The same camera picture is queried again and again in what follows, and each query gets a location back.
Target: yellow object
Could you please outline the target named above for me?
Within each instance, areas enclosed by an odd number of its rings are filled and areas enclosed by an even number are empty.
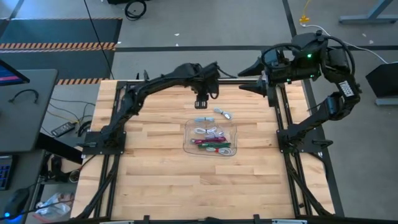
[[[303,15],[303,16],[300,18],[300,22],[301,22],[301,23],[310,22],[310,18]]]
[[[300,22],[301,23],[310,22],[310,18],[305,15],[306,11],[307,11],[308,4],[310,3],[310,1],[311,0],[307,0],[307,2],[305,3],[304,9],[303,9],[303,16],[300,18]]]

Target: white cord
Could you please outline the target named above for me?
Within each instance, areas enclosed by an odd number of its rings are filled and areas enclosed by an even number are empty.
[[[231,114],[231,113],[225,112],[225,111],[223,111],[223,110],[221,110],[221,109],[219,109],[219,108],[214,108],[214,112],[220,113],[220,114],[224,115],[224,117],[225,117],[226,119],[232,119],[232,114]]]
[[[319,29],[321,29],[326,35],[331,36],[324,28],[322,28],[322,27],[320,27],[320,26],[317,26],[317,25],[306,25],[306,24],[300,24],[300,25],[301,25],[302,27],[316,27],[316,28],[319,28]],[[371,51],[371,50],[369,50],[369,49],[365,49],[365,48],[362,48],[362,47],[358,47],[358,46],[355,46],[355,45],[350,44],[350,43],[345,42],[345,41],[343,41],[343,42],[344,42],[345,44],[347,44],[347,45],[350,45],[350,46],[352,46],[352,47],[355,47],[356,49],[365,50],[365,51],[367,51],[367,52],[369,52],[369,53],[372,53],[373,55],[375,55],[376,57],[378,57],[382,62],[388,64],[388,62],[385,61],[380,55],[376,54],[375,52],[373,52],[373,51]]]
[[[215,133],[216,130],[217,130],[217,127],[212,127],[210,129],[195,128],[193,131],[197,134],[210,134],[210,133]]]
[[[216,133],[217,127],[212,127],[210,129],[195,128],[193,131],[197,134],[207,134],[207,135],[205,135],[205,139],[224,137],[223,131]]]
[[[233,155],[232,149],[227,148],[227,147],[219,148],[219,149],[213,148],[213,147],[207,147],[206,151],[208,151],[208,152],[218,152],[218,153],[220,153],[221,155],[224,155],[224,156],[232,156]]]
[[[212,117],[200,117],[200,118],[195,118],[195,122],[202,122],[202,121],[214,122],[214,118],[212,118]]]

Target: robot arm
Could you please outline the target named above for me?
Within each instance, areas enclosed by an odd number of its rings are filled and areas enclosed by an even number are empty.
[[[343,48],[328,47],[328,40],[339,42]],[[283,49],[291,50],[293,60],[284,57]],[[256,84],[241,85],[239,88],[268,96],[269,106],[275,106],[277,98],[275,87],[282,83],[311,78],[318,79],[321,74],[337,86],[332,93],[319,104],[319,110],[302,121],[292,124],[285,132],[285,143],[296,146],[305,135],[328,120],[340,120],[351,113],[354,105],[360,101],[361,90],[354,78],[355,63],[345,44],[335,37],[316,34],[300,34],[292,39],[291,44],[278,44],[262,52],[261,57],[250,68],[238,76],[262,75]]]
[[[197,94],[195,108],[207,108],[209,95],[214,99],[218,97],[219,77],[220,74],[218,73],[216,62],[204,68],[200,64],[185,63],[169,74],[161,75],[153,80],[146,80],[133,86],[131,89],[126,90],[121,99],[120,109],[112,116],[110,124],[102,128],[103,139],[112,138],[112,135],[122,128],[132,116],[138,115],[148,95],[175,85],[190,86]]]

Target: wooden table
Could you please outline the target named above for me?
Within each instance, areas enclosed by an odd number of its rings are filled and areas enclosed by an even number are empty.
[[[94,131],[109,124],[116,82],[101,83],[91,126]],[[293,120],[298,123],[308,116],[303,88],[295,82],[286,90]],[[275,134],[275,111],[266,98],[239,90],[237,85],[220,85],[219,98],[210,100],[207,110],[195,110],[194,101],[189,88],[169,88],[149,96],[139,116],[126,123],[126,151],[119,164],[112,220],[142,220],[144,215],[151,220],[252,219],[254,214],[293,218]],[[182,144],[187,120],[212,116],[217,122],[227,121],[213,112],[214,107],[233,113],[238,153],[233,157],[186,153]],[[308,154],[301,158],[308,188],[333,213],[323,164]],[[97,191],[102,162],[103,156],[96,156],[82,170],[71,217]],[[103,215],[107,199],[103,198]]]

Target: desk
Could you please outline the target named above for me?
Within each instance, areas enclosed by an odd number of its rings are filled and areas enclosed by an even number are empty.
[[[81,164],[81,152],[73,147],[40,133],[45,112],[57,79],[56,70],[21,70],[30,79],[30,83],[0,86],[0,154],[15,154],[16,166],[11,177],[8,190],[0,191],[0,217],[9,197],[17,189],[28,187],[38,181],[39,173],[44,162],[45,149],[52,154],[63,156],[73,162]],[[33,93],[22,93],[14,103],[8,102],[18,91],[35,89],[39,92],[37,104],[34,103]],[[31,187],[29,199],[24,211],[34,208],[36,199],[40,199],[38,192],[43,186]],[[27,215],[19,219],[24,223]]]
[[[101,83],[93,131],[109,123],[116,83]],[[286,89],[293,120],[298,123],[308,116],[303,88],[295,82]],[[267,100],[237,85],[220,85],[220,96],[208,102],[207,110],[195,110],[194,101],[189,88],[169,88],[148,96],[140,115],[126,123],[126,150],[120,159],[111,219],[142,220],[144,215],[151,220],[252,219],[253,214],[293,218],[284,158],[275,134],[277,120]],[[214,107],[234,115],[237,154],[222,158],[187,154],[182,149],[187,120],[213,116],[217,122],[226,121],[213,112]],[[80,214],[97,191],[102,162],[103,156],[96,156],[82,170],[71,217]],[[308,188],[333,212],[323,164],[308,154],[302,154],[302,163]],[[107,199],[104,195],[103,207]]]

